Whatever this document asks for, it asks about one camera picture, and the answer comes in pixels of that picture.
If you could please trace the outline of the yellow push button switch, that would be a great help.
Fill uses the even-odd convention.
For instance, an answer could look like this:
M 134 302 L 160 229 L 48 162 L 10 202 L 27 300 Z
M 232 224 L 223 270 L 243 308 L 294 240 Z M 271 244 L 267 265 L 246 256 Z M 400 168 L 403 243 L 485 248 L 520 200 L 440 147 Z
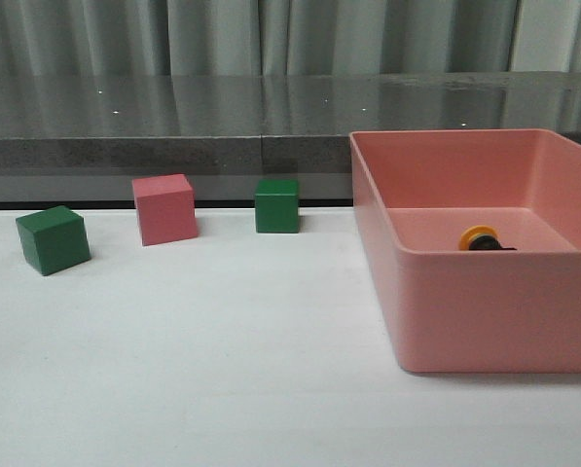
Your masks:
M 477 225 L 466 229 L 458 242 L 460 251 L 516 251 L 515 247 L 505 247 L 499 240 L 497 231 L 491 226 Z

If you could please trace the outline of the right green cube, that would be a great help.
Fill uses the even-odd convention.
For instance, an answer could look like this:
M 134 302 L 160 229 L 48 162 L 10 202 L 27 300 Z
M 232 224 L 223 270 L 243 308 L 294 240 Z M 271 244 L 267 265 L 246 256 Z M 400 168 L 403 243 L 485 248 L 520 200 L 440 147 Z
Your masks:
M 299 182 L 263 179 L 255 192 L 255 225 L 260 234 L 299 231 Z

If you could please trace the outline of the green cube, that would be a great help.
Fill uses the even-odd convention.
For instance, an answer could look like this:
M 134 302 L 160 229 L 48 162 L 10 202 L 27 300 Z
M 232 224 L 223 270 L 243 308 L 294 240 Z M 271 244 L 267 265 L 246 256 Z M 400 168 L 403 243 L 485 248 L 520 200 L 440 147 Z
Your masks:
M 84 218 L 64 205 L 16 218 L 26 262 L 51 275 L 91 259 Z
M 299 182 L 263 179 L 255 192 L 255 225 L 260 234 L 299 231 Z

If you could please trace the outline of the pink cube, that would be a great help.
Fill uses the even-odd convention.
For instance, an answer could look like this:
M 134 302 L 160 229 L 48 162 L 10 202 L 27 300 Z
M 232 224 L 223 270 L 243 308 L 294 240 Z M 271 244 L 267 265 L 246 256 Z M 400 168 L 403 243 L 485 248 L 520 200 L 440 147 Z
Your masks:
M 187 177 L 170 174 L 131 181 L 143 246 L 195 238 L 195 193 Z

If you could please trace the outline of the pink plastic bin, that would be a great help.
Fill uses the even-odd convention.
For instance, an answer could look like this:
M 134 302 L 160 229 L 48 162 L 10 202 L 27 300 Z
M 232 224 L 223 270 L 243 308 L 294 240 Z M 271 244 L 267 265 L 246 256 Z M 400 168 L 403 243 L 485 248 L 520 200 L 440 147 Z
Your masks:
M 355 218 L 399 365 L 581 373 L 581 145 L 544 129 L 349 141 Z M 460 251 L 477 225 L 516 251 Z

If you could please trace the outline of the left green cube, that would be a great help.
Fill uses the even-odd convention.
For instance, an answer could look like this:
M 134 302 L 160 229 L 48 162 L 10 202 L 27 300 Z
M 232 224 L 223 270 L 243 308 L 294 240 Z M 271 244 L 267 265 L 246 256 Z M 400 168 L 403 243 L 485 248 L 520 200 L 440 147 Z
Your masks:
M 16 218 L 26 262 L 51 275 L 91 259 L 84 218 L 64 205 Z

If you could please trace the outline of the grey stone counter ledge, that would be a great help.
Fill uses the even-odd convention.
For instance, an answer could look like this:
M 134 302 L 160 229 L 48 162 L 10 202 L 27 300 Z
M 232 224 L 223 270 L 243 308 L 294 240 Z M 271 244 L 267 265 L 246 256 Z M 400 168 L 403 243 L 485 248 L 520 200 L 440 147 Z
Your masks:
M 129 207 L 184 173 L 201 207 L 264 178 L 347 205 L 356 130 L 546 128 L 581 143 L 581 73 L 0 78 L 0 209 Z

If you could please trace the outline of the grey curtain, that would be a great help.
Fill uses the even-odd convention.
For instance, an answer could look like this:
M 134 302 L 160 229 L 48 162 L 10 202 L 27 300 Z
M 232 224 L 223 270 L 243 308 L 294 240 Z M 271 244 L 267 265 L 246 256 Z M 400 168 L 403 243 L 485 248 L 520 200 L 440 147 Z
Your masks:
M 0 1 L 0 76 L 581 72 L 581 1 Z

